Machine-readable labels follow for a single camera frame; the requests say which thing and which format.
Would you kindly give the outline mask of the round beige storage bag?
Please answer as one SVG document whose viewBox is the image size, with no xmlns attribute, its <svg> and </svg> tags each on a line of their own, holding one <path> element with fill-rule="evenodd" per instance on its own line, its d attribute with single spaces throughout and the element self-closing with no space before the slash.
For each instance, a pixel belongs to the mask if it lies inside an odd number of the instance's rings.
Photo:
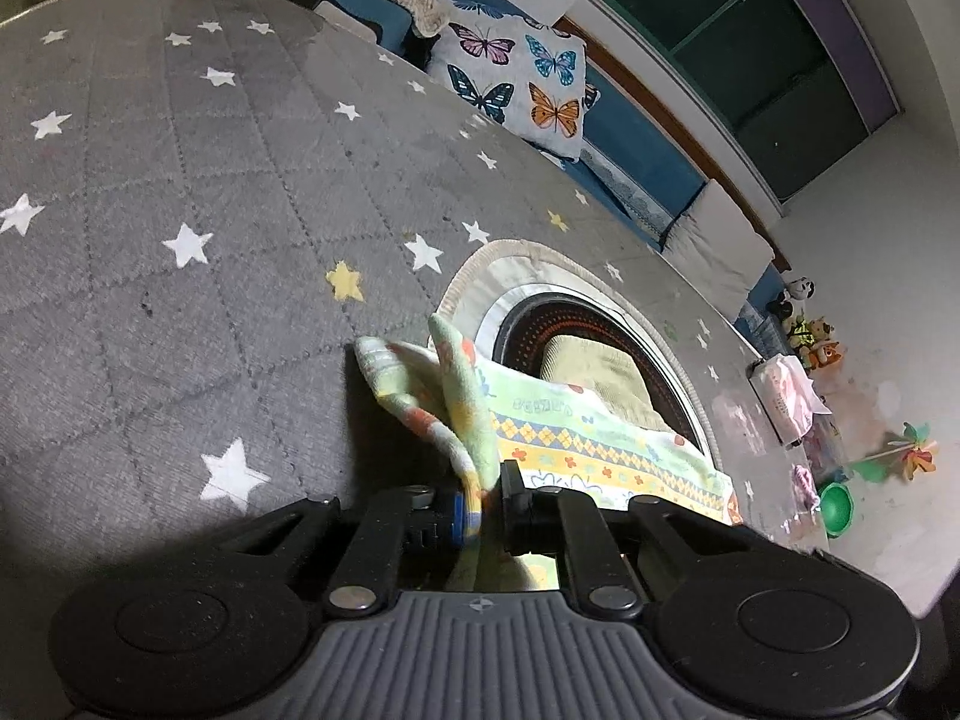
<svg viewBox="0 0 960 720">
<path fill-rule="evenodd" d="M 483 245 L 455 272 L 438 314 L 482 355 L 531 376 L 540 371 L 547 343 L 560 335 L 620 349 L 647 377 L 664 421 L 721 468 L 715 429 L 662 333 L 617 289 L 566 255 L 517 239 Z"/>
</svg>

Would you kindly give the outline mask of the cream cloth on sofa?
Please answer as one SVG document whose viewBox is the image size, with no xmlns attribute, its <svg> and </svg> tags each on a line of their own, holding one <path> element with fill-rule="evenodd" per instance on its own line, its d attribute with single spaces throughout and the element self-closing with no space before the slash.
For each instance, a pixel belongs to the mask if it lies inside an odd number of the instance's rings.
<svg viewBox="0 0 960 720">
<path fill-rule="evenodd" d="M 412 17 L 416 37 L 438 37 L 451 24 L 452 5 L 448 0 L 389 0 Z"/>
</svg>

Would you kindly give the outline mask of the beige cushion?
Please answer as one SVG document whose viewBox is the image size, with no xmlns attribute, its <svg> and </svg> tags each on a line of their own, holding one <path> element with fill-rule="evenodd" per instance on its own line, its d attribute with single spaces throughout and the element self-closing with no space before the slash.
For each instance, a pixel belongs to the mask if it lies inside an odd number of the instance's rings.
<svg viewBox="0 0 960 720">
<path fill-rule="evenodd" d="M 661 254 L 731 323 L 775 258 L 770 244 L 715 179 L 675 218 Z"/>
</svg>

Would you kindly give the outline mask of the green plastic bowl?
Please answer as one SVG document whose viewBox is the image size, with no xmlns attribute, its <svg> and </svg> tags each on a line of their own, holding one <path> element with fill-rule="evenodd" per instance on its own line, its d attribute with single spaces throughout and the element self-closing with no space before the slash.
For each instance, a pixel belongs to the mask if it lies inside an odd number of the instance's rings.
<svg viewBox="0 0 960 720">
<path fill-rule="evenodd" d="M 839 481 L 832 481 L 818 489 L 818 497 L 825 533 L 828 538 L 837 539 L 853 525 L 854 497 L 850 488 Z"/>
</svg>

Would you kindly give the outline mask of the orange plush toy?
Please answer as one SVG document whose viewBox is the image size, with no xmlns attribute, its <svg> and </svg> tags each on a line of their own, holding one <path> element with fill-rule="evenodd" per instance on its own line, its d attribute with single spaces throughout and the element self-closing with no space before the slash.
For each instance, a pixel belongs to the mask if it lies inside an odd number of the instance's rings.
<svg viewBox="0 0 960 720">
<path fill-rule="evenodd" d="M 786 340 L 805 371 L 833 366 L 844 356 L 843 344 L 833 338 L 833 327 L 822 317 L 793 317 L 786 323 Z"/>
</svg>

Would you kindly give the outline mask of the blue sofa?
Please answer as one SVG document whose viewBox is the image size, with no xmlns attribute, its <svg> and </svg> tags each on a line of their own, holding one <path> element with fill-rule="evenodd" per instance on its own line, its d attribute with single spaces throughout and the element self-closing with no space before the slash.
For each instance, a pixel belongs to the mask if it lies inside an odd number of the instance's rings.
<svg viewBox="0 0 960 720">
<path fill-rule="evenodd" d="M 343 16 L 361 36 L 374 34 L 387 52 L 427 65 L 428 43 L 413 34 L 412 15 L 391 0 L 320 0 L 327 18 Z M 586 156 L 558 163 L 590 193 L 625 216 L 654 249 L 706 184 L 690 156 L 596 67 L 587 80 Z"/>
</svg>

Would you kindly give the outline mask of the pink tissue box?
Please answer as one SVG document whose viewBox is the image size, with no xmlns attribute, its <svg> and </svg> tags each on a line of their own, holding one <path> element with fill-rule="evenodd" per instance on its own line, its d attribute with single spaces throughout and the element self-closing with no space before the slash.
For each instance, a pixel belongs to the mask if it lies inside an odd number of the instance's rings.
<svg viewBox="0 0 960 720">
<path fill-rule="evenodd" d="M 804 439 L 816 416 L 832 414 L 796 356 L 774 355 L 757 362 L 748 380 L 784 445 Z"/>
</svg>

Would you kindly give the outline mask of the butterfly print pillow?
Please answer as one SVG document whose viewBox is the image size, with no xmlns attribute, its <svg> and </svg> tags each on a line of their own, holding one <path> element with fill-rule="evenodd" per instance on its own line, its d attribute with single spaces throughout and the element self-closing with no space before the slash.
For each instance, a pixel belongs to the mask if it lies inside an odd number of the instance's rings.
<svg viewBox="0 0 960 720">
<path fill-rule="evenodd" d="M 592 94 L 583 39 L 473 0 L 448 7 L 428 75 L 516 137 L 576 161 Z"/>
</svg>

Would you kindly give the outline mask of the panda plush toy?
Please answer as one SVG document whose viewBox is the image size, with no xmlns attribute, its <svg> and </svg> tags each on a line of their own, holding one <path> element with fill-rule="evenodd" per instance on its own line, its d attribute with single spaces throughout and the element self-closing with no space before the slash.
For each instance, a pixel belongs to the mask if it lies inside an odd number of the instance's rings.
<svg viewBox="0 0 960 720">
<path fill-rule="evenodd" d="M 815 283 L 811 278 L 800 277 L 789 281 L 776 298 L 766 304 L 766 312 L 780 322 L 802 319 L 807 309 L 807 301 L 814 293 Z"/>
</svg>

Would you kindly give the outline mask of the colourful toy pinwheel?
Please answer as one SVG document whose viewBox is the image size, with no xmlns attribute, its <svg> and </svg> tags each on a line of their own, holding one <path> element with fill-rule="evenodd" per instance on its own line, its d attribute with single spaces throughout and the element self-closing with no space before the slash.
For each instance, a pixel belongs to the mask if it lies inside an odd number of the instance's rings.
<svg viewBox="0 0 960 720">
<path fill-rule="evenodd" d="M 937 442 L 931 439 L 927 422 L 903 424 L 903 431 L 887 440 L 884 449 L 867 455 L 851 465 L 851 470 L 867 483 L 882 484 L 890 478 L 911 483 L 918 473 L 935 472 Z"/>
</svg>

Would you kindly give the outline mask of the dark window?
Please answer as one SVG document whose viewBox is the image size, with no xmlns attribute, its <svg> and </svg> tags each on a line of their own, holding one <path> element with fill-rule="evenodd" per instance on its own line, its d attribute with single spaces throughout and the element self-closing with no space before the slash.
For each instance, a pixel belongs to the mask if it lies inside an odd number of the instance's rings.
<svg viewBox="0 0 960 720">
<path fill-rule="evenodd" d="M 786 202 L 898 114 L 846 0 L 599 0 L 724 125 Z"/>
</svg>

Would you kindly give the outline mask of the patterned green children's garment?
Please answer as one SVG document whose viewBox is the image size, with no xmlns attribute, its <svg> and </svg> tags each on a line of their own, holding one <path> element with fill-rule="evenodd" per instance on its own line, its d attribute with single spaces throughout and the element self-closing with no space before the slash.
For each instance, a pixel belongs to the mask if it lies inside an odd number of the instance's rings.
<svg viewBox="0 0 960 720">
<path fill-rule="evenodd" d="M 652 406 L 635 361 L 598 341 L 560 335 L 537 376 L 483 356 L 444 317 L 431 343 L 361 337 L 356 362 L 377 403 L 443 456 L 464 491 L 464 546 L 449 589 L 487 575 L 501 466 L 516 461 L 531 488 L 558 486 L 623 511 L 652 494 L 726 525 L 742 520 L 732 479 Z"/>
</svg>

